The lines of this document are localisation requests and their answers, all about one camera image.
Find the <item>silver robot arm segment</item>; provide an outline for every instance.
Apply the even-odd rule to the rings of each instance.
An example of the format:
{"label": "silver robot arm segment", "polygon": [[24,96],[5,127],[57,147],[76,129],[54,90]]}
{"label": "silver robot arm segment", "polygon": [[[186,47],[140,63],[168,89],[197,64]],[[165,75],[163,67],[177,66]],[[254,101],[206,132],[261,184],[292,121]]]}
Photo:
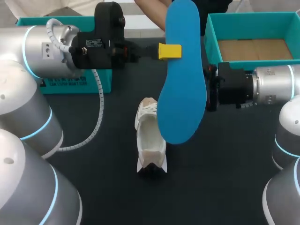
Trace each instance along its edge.
{"label": "silver robot arm segment", "polygon": [[300,94],[300,65],[258,67],[252,77],[256,105],[284,104]]}
{"label": "silver robot arm segment", "polygon": [[[71,45],[79,32],[75,26],[53,26],[54,36]],[[72,55],[58,49],[49,39],[45,26],[0,29],[0,60],[19,62],[38,81],[40,78],[74,78],[84,73]]]}

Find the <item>cardboard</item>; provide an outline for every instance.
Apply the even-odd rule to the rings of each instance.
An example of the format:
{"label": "cardboard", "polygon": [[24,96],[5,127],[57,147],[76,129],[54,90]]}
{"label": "cardboard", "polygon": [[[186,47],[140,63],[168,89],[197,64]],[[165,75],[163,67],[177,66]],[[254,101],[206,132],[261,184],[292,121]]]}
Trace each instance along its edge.
{"label": "cardboard", "polygon": [[223,61],[292,60],[283,39],[219,40]]}

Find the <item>label sticker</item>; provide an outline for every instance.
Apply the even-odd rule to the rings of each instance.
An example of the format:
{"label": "label sticker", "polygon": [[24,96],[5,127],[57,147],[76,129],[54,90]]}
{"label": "label sticker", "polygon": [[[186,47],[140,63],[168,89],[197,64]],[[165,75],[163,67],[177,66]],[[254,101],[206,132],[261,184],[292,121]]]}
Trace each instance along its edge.
{"label": "label sticker", "polygon": [[81,76],[78,78],[54,78],[48,79],[49,86],[87,86],[88,83],[86,81],[85,76]]}
{"label": "label sticker", "polygon": [[87,47],[102,47],[102,40],[95,39],[95,40],[86,40]]}

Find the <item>person's arm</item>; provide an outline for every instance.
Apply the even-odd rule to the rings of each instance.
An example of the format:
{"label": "person's arm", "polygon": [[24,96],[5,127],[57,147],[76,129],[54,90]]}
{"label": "person's arm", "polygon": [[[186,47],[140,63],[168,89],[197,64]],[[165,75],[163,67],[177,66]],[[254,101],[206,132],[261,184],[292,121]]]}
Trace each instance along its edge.
{"label": "person's arm", "polygon": [[167,14],[166,4],[170,0],[135,0],[145,15],[152,20],[160,29],[165,30],[165,16]]}

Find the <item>person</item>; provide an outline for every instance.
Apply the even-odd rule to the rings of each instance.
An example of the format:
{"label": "person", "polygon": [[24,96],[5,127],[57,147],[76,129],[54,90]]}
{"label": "person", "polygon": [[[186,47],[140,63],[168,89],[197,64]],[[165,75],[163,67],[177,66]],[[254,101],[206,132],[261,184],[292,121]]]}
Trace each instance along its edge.
{"label": "person", "polygon": [[[173,0],[135,0],[140,9],[160,29],[165,30],[167,7]],[[205,34],[207,16],[209,13],[225,13],[232,0],[193,0],[200,16],[201,36]]]}

